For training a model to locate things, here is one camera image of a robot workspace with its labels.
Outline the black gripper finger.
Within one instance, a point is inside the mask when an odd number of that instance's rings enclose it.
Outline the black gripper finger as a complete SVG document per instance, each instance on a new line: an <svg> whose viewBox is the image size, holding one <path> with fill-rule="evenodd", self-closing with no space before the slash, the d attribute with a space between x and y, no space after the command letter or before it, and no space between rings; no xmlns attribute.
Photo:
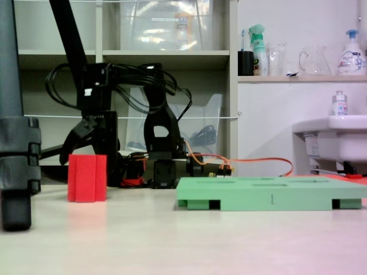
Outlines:
<svg viewBox="0 0 367 275"><path fill-rule="evenodd" d="M113 172L117 162L119 143L102 143L99 148L99 154L107 158L107 172Z"/></svg>
<svg viewBox="0 0 367 275"><path fill-rule="evenodd" d="M69 155L77 148L84 147L85 142L93 136L97 121L94 116L84 116L70 131L61 147L59 161L61 165L68 162Z"/></svg>

